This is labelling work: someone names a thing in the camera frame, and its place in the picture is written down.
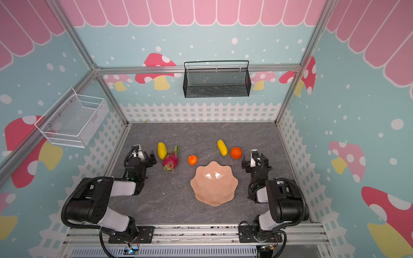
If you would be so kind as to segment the yellow mango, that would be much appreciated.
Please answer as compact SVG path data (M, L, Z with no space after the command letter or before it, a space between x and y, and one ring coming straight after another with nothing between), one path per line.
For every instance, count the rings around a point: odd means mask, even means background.
M164 160L167 156L168 151L166 145L163 142L158 143L158 156L161 160Z
M217 146L218 146L218 149L219 149L221 155L224 156L224 157L227 156L227 154L228 154L228 148L227 148L226 144L224 143L224 141L223 141L223 140L219 140L219 141L217 142Z

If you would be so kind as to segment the large orange fruit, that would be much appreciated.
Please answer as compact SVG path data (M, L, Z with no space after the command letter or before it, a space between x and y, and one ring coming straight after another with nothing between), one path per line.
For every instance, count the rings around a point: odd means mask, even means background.
M240 147L233 147L231 150L231 158L233 159L241 159L243 157L243 151Z

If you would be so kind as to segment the pink dragon fruit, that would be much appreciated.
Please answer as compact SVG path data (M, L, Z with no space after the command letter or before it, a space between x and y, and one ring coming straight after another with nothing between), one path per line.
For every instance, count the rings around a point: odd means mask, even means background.
M162 163L164 170L173 171L174 169L177 168L179 164L179 159L177 157L179 150L180 150L179 146L176 145L172 153L169 153L165 156L163 163Z

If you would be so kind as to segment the pink scalloped fruit bowl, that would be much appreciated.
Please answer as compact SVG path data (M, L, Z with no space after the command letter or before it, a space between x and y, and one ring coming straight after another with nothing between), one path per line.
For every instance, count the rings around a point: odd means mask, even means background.
M230 166L212 161L197 168L190 185L197 200L210 206L220 206L234 199L238 180Z

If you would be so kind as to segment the small orange tangerine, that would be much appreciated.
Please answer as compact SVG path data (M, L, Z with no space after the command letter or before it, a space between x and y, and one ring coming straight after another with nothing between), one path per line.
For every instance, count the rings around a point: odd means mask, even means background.
M198 158L197 158L197 156L195 156L195 155L189 156L189 157L188 157L188 163L189 163L191 166L196 165L196 164L198 163Z

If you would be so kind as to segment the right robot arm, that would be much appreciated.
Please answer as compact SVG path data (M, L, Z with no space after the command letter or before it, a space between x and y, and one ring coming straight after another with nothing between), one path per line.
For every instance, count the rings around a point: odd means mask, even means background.
M298 184L288 178L269 178L273 169L269 160L258 150L251 150L249 161L242 160L242 169L251 174L248 199L268 204L269 210L257 215L252 225L240 222L238 236L241 243L280 243L281 231L309 219L309 208Z

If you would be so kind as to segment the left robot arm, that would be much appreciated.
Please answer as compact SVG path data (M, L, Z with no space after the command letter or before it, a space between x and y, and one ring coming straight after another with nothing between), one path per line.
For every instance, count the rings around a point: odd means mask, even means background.
M111 244L150 244L154 227L137 226L134 218L109 207L113 197L137 196L147 179L146 171L157 163L153 152L134 145L123 162L124 174L116 177L85 177L69 195L61 210L62 222L77 229L97 229L109 235Z

